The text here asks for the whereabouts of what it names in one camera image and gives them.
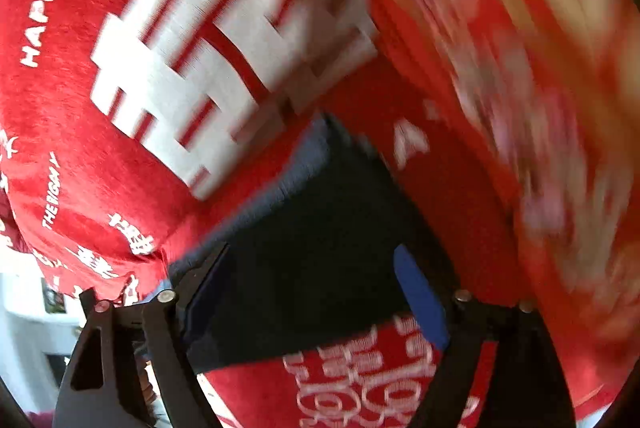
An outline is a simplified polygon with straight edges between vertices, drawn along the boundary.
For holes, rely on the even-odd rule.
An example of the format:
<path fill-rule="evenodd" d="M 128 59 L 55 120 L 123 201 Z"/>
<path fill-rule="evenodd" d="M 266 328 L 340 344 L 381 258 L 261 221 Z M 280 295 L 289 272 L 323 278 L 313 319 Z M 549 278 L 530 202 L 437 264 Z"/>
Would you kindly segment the red sofa back cushion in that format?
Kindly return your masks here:
<path fill-rule="evenodd" d="M 369 0 L 1 0 L 1 184 L 58 292 L 136 299 L 236 166 L 375 55 Z"/>

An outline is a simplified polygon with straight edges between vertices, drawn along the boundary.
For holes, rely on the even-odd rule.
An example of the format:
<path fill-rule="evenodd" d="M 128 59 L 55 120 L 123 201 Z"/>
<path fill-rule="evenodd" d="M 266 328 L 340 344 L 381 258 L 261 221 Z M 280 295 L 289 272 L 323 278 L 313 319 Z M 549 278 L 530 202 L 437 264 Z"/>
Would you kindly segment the red sofa seat cover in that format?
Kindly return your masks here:
<path fill-rule="evenodd" d="M 535 309 L 510 214 L 484 167 L 446 122 L 427 116 L 424 103 L 386 58 L 367 62 L 229 182 L 222 195 L 232 213 L 215 230 L 285 172 L 311 123 L 329 115 L 382 158 L 442 245 L 459 287 L 485 304 L 525 302 Z M 584 349 L 550 337 L 576 424 L 610 403 L 620 383 L 582 385 Z M 495 352 L 494 344 L 484 344 L 457 427 L 478 426 Z M 229 427 L 411 427 L 441 358 L 413 314 L 404 313 L 332 344 L 201 374 L 220 397 L 218 413 Z"/>

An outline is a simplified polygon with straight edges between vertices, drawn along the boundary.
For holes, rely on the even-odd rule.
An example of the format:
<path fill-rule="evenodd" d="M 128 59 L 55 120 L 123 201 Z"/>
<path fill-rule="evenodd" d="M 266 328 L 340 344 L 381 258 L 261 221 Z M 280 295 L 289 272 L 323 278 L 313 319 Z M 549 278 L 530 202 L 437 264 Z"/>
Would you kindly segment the dark navy pants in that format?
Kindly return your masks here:
<path fill-rule="evenodd" d="M 183 315 L 199 373 L 285 356 L 412 313 L 437 348 L 456 277 L 416 205 L 366 141 L 316 118 L 285 172 L 174 262 L 212 268 Z"/>

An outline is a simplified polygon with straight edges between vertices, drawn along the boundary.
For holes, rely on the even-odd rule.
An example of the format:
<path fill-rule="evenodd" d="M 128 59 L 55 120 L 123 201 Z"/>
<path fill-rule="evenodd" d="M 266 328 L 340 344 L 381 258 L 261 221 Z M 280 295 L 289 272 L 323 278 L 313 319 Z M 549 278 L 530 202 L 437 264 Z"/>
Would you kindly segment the red floral throw pillow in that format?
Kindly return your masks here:
<path fill-rule="evenodd" d="M 471 126 L 555 323 L 637 352 L 637 3 L 385 1 L 432 87 Z"/>

